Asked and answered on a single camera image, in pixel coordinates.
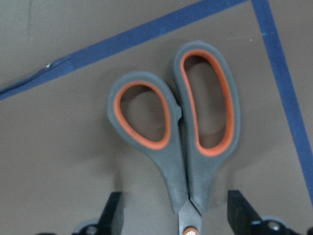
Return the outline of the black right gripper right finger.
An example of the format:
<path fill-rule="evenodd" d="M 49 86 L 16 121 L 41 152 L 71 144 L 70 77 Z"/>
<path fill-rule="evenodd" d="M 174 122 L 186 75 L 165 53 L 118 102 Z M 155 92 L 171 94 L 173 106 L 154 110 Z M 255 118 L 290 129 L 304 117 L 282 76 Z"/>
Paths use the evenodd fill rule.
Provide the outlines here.
<path fill-rule="evenodd" d="M 227 193 L 227 220 L 235 235 L 259 235 L 262 219 L 239 190 Z"/>

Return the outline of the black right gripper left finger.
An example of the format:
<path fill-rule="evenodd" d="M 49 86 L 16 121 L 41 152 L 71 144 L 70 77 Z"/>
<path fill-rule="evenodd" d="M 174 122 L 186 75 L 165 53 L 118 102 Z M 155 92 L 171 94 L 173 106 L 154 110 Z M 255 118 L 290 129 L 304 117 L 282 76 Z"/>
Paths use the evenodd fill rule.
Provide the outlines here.
<path fill-rule="evenodd" d="M 122 192 L 112 192 L 97 223 L 98 235 L 122 233 Z"/>

